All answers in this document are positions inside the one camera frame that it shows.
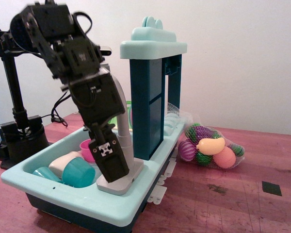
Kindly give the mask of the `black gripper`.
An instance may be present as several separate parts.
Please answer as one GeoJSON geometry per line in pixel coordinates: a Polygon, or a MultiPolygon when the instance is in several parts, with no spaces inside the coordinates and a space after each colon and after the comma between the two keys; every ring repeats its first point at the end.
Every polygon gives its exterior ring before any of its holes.
{"type": "Polygon", "coordinates": [[[110,119],[125,112],[120,94],[110,72],[100,71],[68,83],[84,125],[89,130],[89,150],[99,170],[111,183],[128,175],[129,167],[110,119]]]}

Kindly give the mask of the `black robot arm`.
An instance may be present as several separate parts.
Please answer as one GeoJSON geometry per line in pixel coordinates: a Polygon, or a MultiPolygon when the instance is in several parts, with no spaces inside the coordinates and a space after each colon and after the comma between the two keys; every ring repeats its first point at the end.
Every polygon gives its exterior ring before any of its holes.
{"type": "Polygon", "coordinates": [[[89,149],[108,182],[129,173],[110,119],[125,109],[104,57],[80,27],[66,5],[52,1],[27,6],[10,24],[10,32],[22,49],[39,53],[63,90],[68,90],[89,132],[89,149]]]}

